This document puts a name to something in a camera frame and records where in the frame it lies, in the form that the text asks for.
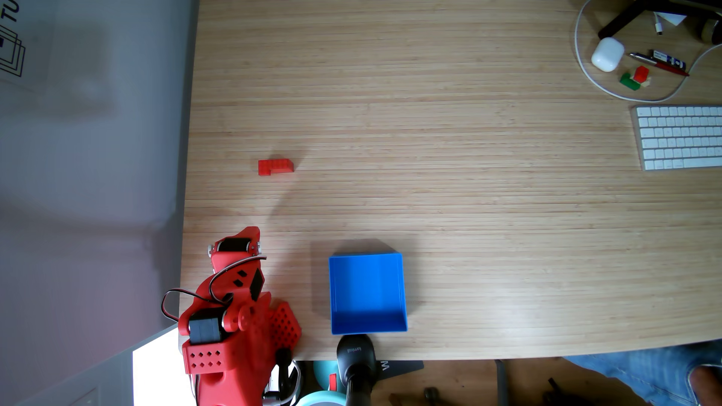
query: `wire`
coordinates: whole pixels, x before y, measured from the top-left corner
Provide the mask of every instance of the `wire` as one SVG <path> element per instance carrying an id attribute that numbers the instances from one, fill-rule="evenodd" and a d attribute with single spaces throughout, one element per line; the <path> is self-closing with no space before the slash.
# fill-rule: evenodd
<path id="1" fill-rule="evenodd" d="M 208 282 L 208 293 L 211 295 L 211 297 L 213 298 L 213 300 L 215 300 L 216 302 L 218 302 L 218 303 L 220 303 L 220 304 L 226 304 L 224 301 L 222 301 L 222 300 L 220 300 L 219 298 L 217 298 L 215 293 L 213 293 L 213 289 L 212 289 L 212 288 L 213 288 L 213 282 L 216 280 L 216 278 L 218 278 L 219 276 L 223 275 L 227 270 L 229 270 L 229 269 L 231 269 L 231 268 L 233 268 L 233 267 L 236 267 L 236 266 L 241 265 L 241 264 L 245 264 L 246 262 L 253 261 L 253 260 L 255 260 L 255 259 L 266 259 L 266 258 L 267 258 L 267 257 L 266 257 L 265 255 L 249 256 L 249 257 L 247 257 L 247 258 L 240 259 L 240 260 L 238 260 L 238 261 L 236 261 L 236 262 L 233 262 L 231 265 L 227 265 L 225 268 L 221 269 L 220 272 L 218 272 L 217 274 L 213 275 L 213 277 L 211 278 L 211 281 Z"/>
<path id="2" fill-rule="evenodd" d="M 591 0 L 587 0 L 586 3 L 584 3 L 584 5 L 582 6 L 582 8 L 579 9 L 579 15 L 577 16 L 577 23 L 574 24 L 574 51 L 576 52 L 576 55 L 577 55 L 577 62 L 579 63 L 579 67 L 582 69 L 582 72 L 584 72 L 584 75 L 587 76 L 587 79 L 589 79 L 595 86 L 597 86 L 599 89 L 601 89 L 603 92 L 605 92 L 605 93 L 608 94 L 608 95 L 612 95 L 612 96 L 615 96 L 616 98 L 620 98 L 620 99 L 623 99 L 623 100 L 629 100 L 629 101 L 633 101 L 633 102 L 638 102 L 638 103 L 662 103 L 662 102 L 665 102 L 665 101 L 673 98 L 674 96 L 676 96 L 677 93 L 681 90 L 682 85 L 684 85 L 684 83 L 685 83 L 685 82 L 687 81 L 687 79 L 689 79 L 690 77 L 688 77 L 688 76 L 687 76 L 687 77 L 684 77 L 684 79 L 682 79 L 682 81 L 679 83 L 679 85 L 677 85 L 677 88 L 674 89 L 674 91 L 673 91 L 672 93 L 670 93 L 669 95 L 667 95 L 667 96 L 665 96 L 665 97 L 663 97 L 663 98 L 661 98 L 661 99 L 646 100 L 646 99 L 628 98 L 628 97 L 625 97 L 625 96 L 622 96 L 622 95 L 618 95 L 617 93 L 613 93 L 613 92 L 605 89 L 604 87 L 602 87 L 599 83 L 596 82 L 596 80 L 592 79 L 591 76 L 589 76 L 589 72 L 587 72 L 586 68 L 584 67 L 584 64 L 582 63 L 582 58 L 579 56 L 578 33 L 579 33 L 579 20 L 581 20 L 581 18 L 582 18 L 582 12 L 583 12 L 584 9 L 587 7 L 587 4 L 589 4 L 590 1 L 591 1 Z M 707 53 L 708 53 L 709 51 L 712 51 L 714 48 L 717 48 L 717 47 L 720 47 L 720 46 L 722 46 L 722 44 L 718 44 L 718 45 L 715 45 L 715 46 L 711 46 L 711 47 L 707 48 L 706 51 L 702 52 L 702 54 L 699 55 L 699 56 L 697 57 L 697 59 L 695 59 L 694 62 L 692 62 L 692 65 L 690 66 L 689 73 L 692 72 L 692 70 L 695 68 L 695 66 L 697 66 L 697 62 L 699 62 L 700 59 L 702 59 L 702 57 L 703 57 L 704 55 L 707 55 Z"/>
<path id="3" fill-rule="evenodd" d="M 195 393 L 196 406 L 200 406 L 200 401 L 201 401 L 200 399 L 198 399 L 198 387 L 199 387 L 200 378 L 201 378 L 201 377 L 196 374 L 196 393 Z"/>
<path id="4" fill-rule="evenodd" d="M 166 316 L 167 318 L 169 318 L 169 319 L 171 319 L 171 320 L 173 320 L 173 321 L 176 321 L 176 322 L 178 322 L 178 317 L 173 316 L 172 314 L 168 313 L 168 311 L 165 310 L 165 297 L 168 296 L 168 293 L 171 293 L 171 292 L 185 293 L 186 295 L 191 295 L 191 296 L 193 296 L 194 298 L 198 298 L 198 299 L 201 299 L 201 300 L 203 300 L 203 301 L 206 301 L 206 302 L 209 302 L 209 303 L 213 303 L 212 300 L 206 299 L 206 298 L 204 298 L 203 296 L 200 296 L 200 295 L 197 294 L 197 293 L 191 292 L 190 290 L 181 289 L 181 288 L 169 289 L 169 290 L 163 295 L 163 299 L 160 301 L 160 311 L 163 312 L 163 316 Z"/>

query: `white keyboard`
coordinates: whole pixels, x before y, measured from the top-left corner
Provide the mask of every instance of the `white keyboard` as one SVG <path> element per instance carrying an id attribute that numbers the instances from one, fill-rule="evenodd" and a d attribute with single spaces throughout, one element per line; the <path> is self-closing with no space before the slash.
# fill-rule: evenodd
<path id="1" fill-rule="evenodd" d="M 722 105 L 638 105 L 632 121 L 644 170 L 722 166 Z"/>

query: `white charging cable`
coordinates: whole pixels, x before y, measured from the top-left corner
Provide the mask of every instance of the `white charging cable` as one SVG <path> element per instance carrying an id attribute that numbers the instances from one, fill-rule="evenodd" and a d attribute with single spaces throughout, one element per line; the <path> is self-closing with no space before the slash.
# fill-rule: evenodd
<path id="1" fill-rule="evenodd" d="M 579 40 L 578 40 L 578 34 L 579 34 L 579 21 L 580 21 L 581 18 L 582 18 L 582 12 L 584 12 L 584 9 L 587 7 L 587 4 L 589 4 L 590 1 L 591 1 L 591 0 L 587 0 L 586 3 L 584 3 L 584 5 L 582 6 L 582 8 L 579 10 L 579 15 L 577 16 L 577 23 L 574 25 L 574 51 L 575 51 L 576 54 L 577 54 L 577 62 L 579 63 L 579 67 L 582 69 L 582 72 L 584 72 L 584 75 L 587 76 L 587 79 L 589 79 L 592 83 L 594 83 L 595 86 L 597 86 L 599 89 L 601 89 L 603 92 L 605 92 L 605 93 L 608 94 L 608 95 L 612 95 L 612 96 L 615 96 L 616 98 L 620 98 L 620 99 L 623 99 L 623 100 L 629 100 L 629 101 L 633 101 L 633 102 L 638 102 L 638 103 L 662 103 L 662 102 L 665 102 L 665 101 L 673 98 L 674 96 L 676 96 L 677 93 L 681 90 L 682 85 L 684 85 L 684 83 L 685 83 L 685 82 L 687 81 L 687 79 L 689 79 L 690 77 L 688 77 L 688 76 L 684 77 L 684 79 L 682 79 L 682 81 L 679 83 L 679 85 L 677 85 L 677 88 L 674 89 L 674 91 L 673 91 L 672 93 L 670 93 L 669 95 L 667 95 L 667 96 L 665 96 L 665 97 L 663 97 L 663 98 L 661 98 L 661 99 L 646 100 L 646 99 L 628 98 L 628 97 L 625 97 L 625 96 L 622 96 L 622 95 L 618 95 L 617 93 L 610 92 L 609 90 L 603 88 L 599 83 L 597 83 L 596 80 L 592 79 L 591 76 L 589 76 L 589 72 L 587 72 L 586 68 L 584 67 L 584 64 L 582 64 L 582 58 L 579 56 Z M 697 65 L 697 62 L 699 62 L 700 59 L 702 59 L 702 57 L 703 57 L 704 55 L 707 55 L 707 53 L 708 53 L 709 51 L 712 51 L 714 48 L 717 48 L 717 47 L 720 47 L 720 46 L 722 46 L 722 44 L 715 45 L 715 46 L 711 46 L 711 47 L 709 47 L 706 51 L 702 52 L 702 55 L 699 55 L 699 56 L 697 57 L 697 59 L 695 59 L 695 61 L 692 62 L 692 65 L 690 66 L 689 72 L 692 72 L 692 70 L 693 70 L 693 69 L 695 68 L 695 66 Z"/>

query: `jeans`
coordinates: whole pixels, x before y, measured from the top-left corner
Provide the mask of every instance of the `jeans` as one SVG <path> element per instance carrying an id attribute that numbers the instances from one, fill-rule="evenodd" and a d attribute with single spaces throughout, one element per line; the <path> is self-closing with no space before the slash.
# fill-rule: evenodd
<path id="1" fill-rule="evenodd" d="M 722 340 L 651 350 L 576 355 L 567 360 L 628 385 L 655 406 L 696 406 L 690 374 L 698 366 L 722 371 Z"/>

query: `green lego brick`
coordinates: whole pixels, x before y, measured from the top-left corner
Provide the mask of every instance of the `green lego brick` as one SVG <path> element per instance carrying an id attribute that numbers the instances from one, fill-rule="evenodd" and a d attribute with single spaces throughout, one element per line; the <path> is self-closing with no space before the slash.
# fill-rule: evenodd
<path id="1" fill-rule="evenodd" d="M 629 87 L 632 90 L 637 90 L 641 86 L 639 83 L 632 80 L 632 75 L 629 73 L 623 74 L 622 78 L 619 80 L 619 83 L 623 84 L 626 87 Z"/>

